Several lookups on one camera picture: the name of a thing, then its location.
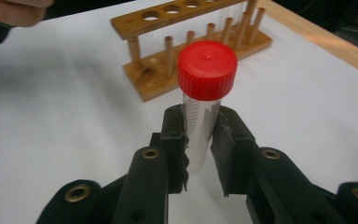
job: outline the human hand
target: human hand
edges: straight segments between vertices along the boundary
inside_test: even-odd
[[[0,0],[0,22],[29,27],[42,21],[54,0]]]

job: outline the white tabletop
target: white tabletop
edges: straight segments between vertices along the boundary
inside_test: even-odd
[[[13,29],[0,45],[0,223],[35,223],[55,192],[77,179],[102,186],[126,174],[133,153],[160,132],[180,90],[143,103],[121,65],[127,43],[115,16],[164,1],[136,1]],[[199,35],[217,12],[141,36],[143,55],[165,35]],[[336,192],[358,181],[358,70],[269,17],[273,44],[239,62],[223,105],[235,109],[261,147],[285,152],[309,180]],[[169,223],[250,223],[245,197],[223,197],[211,153],[170,195]]]

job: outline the centrifuge tube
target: centrifuge tube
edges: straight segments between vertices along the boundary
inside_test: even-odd
[[[236,71],[236,55],[219,42],[195,42],[179,55],[178,83],[184,93],[185,153],[190,174],[202,168],[221,100],[231,91]]]

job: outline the wooden rack support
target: wooden rack support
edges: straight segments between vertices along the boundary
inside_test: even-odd
[[[233,24],[232,18],[226,18],[225,28],[215,31],[215,24],[208,23],[204,36],[196,38],[194,31],[188,31],[186,42],[177,46],[173,45],[171,36],[166,36],[165,50],[141,58],[139,35],[243,1],[176,0],[113,18],[113,27],[128,41],[130,49],[131,62],[123,65],[124,71],[142,100],[149,101],[178,87],[177,58],[183,48],[195,41],[222,42],[233,49],[238,60],[268,48],[272,39],[258,30],[265,9],[258,9],[251,24],[256,0],[249,0],[237,24]]]

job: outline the red screw cap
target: red screw cap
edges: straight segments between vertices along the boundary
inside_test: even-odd
[[[236,71],[235,53],[216,41],[194,42],[179,55],[179,86],[196,100],[214,101],[226,96],[232,89]]]

